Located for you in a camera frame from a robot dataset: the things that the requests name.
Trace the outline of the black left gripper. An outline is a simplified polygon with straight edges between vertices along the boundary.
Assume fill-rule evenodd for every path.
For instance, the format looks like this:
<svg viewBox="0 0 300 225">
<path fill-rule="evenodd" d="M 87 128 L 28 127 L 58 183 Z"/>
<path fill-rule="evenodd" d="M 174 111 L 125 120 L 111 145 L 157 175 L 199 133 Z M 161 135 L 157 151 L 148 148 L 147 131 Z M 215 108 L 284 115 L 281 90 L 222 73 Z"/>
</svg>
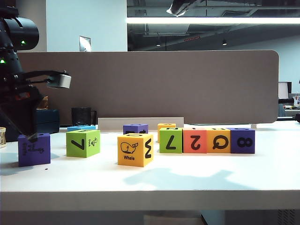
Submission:
<svg viewBox="0 0 300 225">
<path fill-rule="evenodd" d="M 43 75 L 43 72 L 0 76 L 0 109 L 31 143 L 38 140 L 36 108 L 44 96 L 32 85 L 30 78 L 40 75 Z"/>
</svg>

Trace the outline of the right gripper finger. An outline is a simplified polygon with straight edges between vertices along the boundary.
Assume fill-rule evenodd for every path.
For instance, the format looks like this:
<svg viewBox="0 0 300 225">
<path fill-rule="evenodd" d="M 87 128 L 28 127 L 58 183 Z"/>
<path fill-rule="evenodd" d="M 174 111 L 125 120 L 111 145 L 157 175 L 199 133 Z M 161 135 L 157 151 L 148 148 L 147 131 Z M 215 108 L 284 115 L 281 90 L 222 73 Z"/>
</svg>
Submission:
<svg viewBox="0 0 300 225">
<path fill-rule="evenodd" d="M 185 7 L 186 11 L 194 9 L 196 7 L 204 6 L 205 0 L 188 0 L 187 6 Z"/>
<path fill-rule="evenodd" d="M 186 0 L 173 0 L 166 12 L 174 16 L 181 16 L 185 14 L 187 5 L 188 2 Z"/>
</svg>

